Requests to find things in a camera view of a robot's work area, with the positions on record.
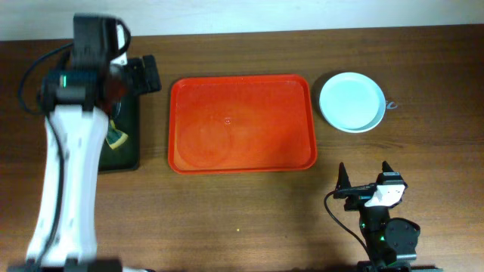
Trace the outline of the green and yellow sponge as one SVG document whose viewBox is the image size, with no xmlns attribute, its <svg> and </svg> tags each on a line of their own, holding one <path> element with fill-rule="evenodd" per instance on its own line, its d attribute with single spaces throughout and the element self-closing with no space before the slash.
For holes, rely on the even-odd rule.
<svg viewBox="0 0 484 272">
<path fill-rule="evenodd" d="M 115 122 L 111 119 L 109 121 L 106 142 L 110 149 L 115 150 L 121 147 L 127 140 L 129 136 L 116 127 Z"/>
</svg>

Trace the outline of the red plastic tray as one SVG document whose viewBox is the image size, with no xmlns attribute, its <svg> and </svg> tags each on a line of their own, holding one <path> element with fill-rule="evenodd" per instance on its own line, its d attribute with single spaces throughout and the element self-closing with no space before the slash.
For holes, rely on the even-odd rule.
<svg viewBox="0 0 484 272">
<path fill-rule="evenodd" d="M 174 172 L 299 171 L 317 158 L 302 76 L 192 77 L 173 84 L 167 160 Z"/>
</svg>

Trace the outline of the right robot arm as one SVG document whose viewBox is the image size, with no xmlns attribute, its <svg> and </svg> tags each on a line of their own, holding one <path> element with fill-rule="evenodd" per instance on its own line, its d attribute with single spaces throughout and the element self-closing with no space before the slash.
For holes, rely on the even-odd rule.
<svg viewBox="0 0 484 272">
<path fill-rule="evenodd" d="M 343 163 L 332 197 L 344 199 L 344 210 L 359 213 L 359 239 L 368 255 L 356 265 L 357 271 L 410 271 L 417 258 L 420 226 L 404 218 L 392 218 L 389 210 L 402 202 L 408 185 L 388 162 L 374 183 L 353 187 Z"/>
</svg>

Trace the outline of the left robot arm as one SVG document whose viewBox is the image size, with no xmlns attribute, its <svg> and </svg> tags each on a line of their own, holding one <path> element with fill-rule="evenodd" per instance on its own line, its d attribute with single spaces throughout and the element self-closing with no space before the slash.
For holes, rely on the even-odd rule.
<svg viewBox="0 0 484 272">
<path fill-rule="evenodd" d="M 153 56 L 126 57 L 131 39 L 118 17 L 73 17 L 73 41 L 57 50 L 38 96 L 48 148 L 42 200 L 26 260 L 12 270 L 128 271 L 97 257 L 95 194 L 113 105 L 162 88 Z"/>
</svg>

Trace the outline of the light blue plate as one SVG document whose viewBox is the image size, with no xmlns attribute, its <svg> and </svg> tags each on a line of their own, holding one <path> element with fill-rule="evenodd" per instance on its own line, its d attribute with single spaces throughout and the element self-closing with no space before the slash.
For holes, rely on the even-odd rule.
<svg viewBox="0 0 484 272">
<path fill-rule="evenodd" d="M 381 123 L 386 113 L 386 98 L 382 88 L 370 77 L 361 73 L 338 73 L 321 87 L 318 108 L 334 128 L 358 134 Z"/>
</svg>

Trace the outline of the black plastic tray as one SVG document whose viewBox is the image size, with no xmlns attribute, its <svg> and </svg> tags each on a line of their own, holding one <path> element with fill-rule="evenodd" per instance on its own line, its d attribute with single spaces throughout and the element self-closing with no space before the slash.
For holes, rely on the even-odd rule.
<svg viewBox="0 0 484 272">
<path fill-rule="evenodd" d="M 136 170 L 140 160 L 140 113 L 139 98 L 126 96 L 112 107 L 112 119 L 116 127 L 124 131 L 128 140 L 112 150 L 106 140 L 101 150 L 99 172 Z"/>
</svg>

